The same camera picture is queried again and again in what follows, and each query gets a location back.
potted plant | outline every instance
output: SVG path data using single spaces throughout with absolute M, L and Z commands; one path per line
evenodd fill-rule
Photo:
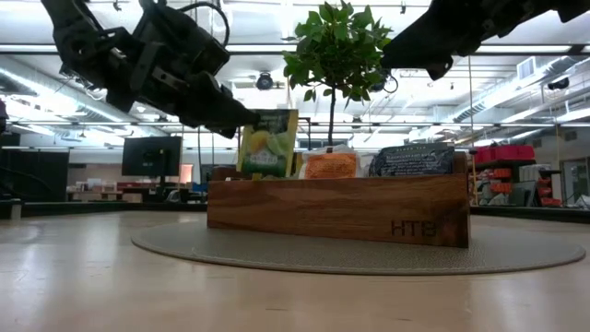
M 380 50 L 390 42 L 389 28 L 381 20 L 373 20 L 371 7 L 354 13 L 350 3 L 341 1 L 341 7 L 328 3 L 319 5 L 317 12 L 310 11 L 307 21 L 295 29 L 297 41 L 295 53 L 284 52 L 287 65 L 283 72 L 289 78 L 289 86 L 309 88 L 304 100 L 316 100 L 315 90 L 321 85 L 328 87 L 324 96 L 331 96 L 328 144 L 332 145 L 336 91 L 343 98 L 369 101 L 370 88 L 383 83 L 386 76 L 380 71 Z

wooden crate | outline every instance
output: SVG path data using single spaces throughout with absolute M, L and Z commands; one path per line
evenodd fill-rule
M 211 182 L 207 226 L 468 247 L 465 156 L 447 175 Z

black monitor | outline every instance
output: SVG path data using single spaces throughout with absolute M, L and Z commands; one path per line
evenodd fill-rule
M 182 137 L 126 138 L 123 148 L 123 176 L 178 176 Z

lemon image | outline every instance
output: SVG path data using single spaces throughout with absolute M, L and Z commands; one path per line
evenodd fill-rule
M 253 133 L 250 136 L 250 152 L 256 153 L 266 146 L 270 134 L 266 130 Z
M 280 140 L 277 136 L 272 135 L 266 144 L 270 152 L 272 152 L 275 156 L 282 156 L 286 154 L 285 149 L 281 146 Z

black robotic arm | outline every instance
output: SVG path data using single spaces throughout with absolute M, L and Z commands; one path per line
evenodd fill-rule
M 549 10 L 565 23 L 590 10 L 590 0 L 432 0 L 426 13 L 383 48 L 381 64 L 426 69 L 436 80 L 451 69 L 453 55 L 471 55 L 486 39 L 504 37 Z
M 107 89 L 107 102 L 121 111 L 140 101 L 225 137 L 233 137 L 237 126 L 257 123 L 258 115 L 214 79 L 230 54 L 183 13 L 215 6 L 197 2 L 176 10 L 164 1 L 140 0 L 144 14 L 129 34 L 103 29 L 83 0 L 41 1 L 53 22 L 62 71 L 87 87 Z

